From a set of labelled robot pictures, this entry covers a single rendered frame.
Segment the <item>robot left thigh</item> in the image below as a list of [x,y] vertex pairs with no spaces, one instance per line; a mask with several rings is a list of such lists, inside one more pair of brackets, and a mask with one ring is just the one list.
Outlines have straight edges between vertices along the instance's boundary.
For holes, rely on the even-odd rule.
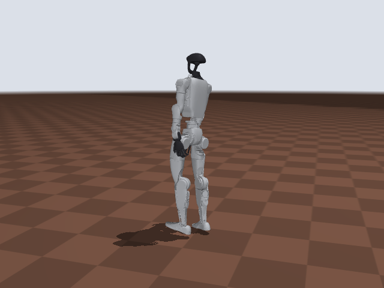
[[[182,142],[184,149],[187,149],[190,145],[190,135],[182,134],[180,141]],[[172,177],[175,182],[175,185],[177,185],[177,182],[179,180],[181,179],[185,180],[187,182],[187,189],[189,189],[191,185],[190,180],[182,176],[185,157],[182,158],[180,156],[177,156],[176,152],[174,153],[173,151],[174,143],[175,141],[172,140],[172,145],[170,149],[170,169],[171,169]]]

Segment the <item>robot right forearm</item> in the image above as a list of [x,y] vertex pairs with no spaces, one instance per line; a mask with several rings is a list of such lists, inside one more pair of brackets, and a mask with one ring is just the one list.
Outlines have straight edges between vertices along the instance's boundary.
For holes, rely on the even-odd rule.
[[[205,114],[204,114],[204,116],[205,116]],[[204,119],[204,116],[203,116],[203,118],[195,118],[196,122],[197,122],[198,125],[199,125],[199,128],[200,128],[200,125],[201,125],[201,123],[202,123],[202,121],[203,121],[203,119]]]

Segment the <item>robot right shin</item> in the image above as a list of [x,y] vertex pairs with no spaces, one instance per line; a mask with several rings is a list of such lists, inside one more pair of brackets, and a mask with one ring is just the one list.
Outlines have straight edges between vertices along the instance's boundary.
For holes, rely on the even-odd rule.
[[207,180],[207,186],[205,189],[196,189],[196,202],[199,207],[199,217],[200,217],[200,223],[204,223],[204,220],[206,222],[206,210],[208,205],[208,199],[209,199],[209,190],[208,190],[208,179]]

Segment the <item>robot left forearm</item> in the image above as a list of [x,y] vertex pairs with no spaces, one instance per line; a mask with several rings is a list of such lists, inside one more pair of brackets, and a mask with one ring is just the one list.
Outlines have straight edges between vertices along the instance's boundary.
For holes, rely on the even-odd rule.
[[180,132],[180,129],[181,129],[180,125],[181,125],[182,116],[180,115],[180,109],[177,104],[172,106],[172,118],[173,118],[172,127],[171,127],[172,137],[174,139],[178,139],[178,132]]

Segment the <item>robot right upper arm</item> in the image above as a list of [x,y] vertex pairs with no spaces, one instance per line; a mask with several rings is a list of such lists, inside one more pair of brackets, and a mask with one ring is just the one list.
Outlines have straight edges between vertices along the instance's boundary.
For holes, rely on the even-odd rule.
[[[207,103],[208,103],[208,98],[209,98],[209,95],[212,91],[212,86],[210,84],[208,84],[208,97],[207,97]],[[207,105],[207,104],[206,104]]]

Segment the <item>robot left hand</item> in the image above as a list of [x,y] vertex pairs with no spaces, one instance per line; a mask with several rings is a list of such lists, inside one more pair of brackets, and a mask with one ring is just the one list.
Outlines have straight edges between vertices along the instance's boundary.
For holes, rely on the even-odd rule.
[[173,151],[174,153],[176,152],[177,156],[184,158],[189,154],[186,153],[184,146],[180,140],[181,140],[181,134],[180,132],[178,132],[178,139],[173,138],[173,141],[175,141]]

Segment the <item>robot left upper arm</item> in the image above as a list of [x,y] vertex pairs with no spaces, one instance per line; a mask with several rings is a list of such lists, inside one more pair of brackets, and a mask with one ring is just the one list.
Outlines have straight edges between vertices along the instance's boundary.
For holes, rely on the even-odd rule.
[[176,100],[180,109],[180,114],[184,109],[186,89],[189,87],[190,79],[178,79],[176,81]]

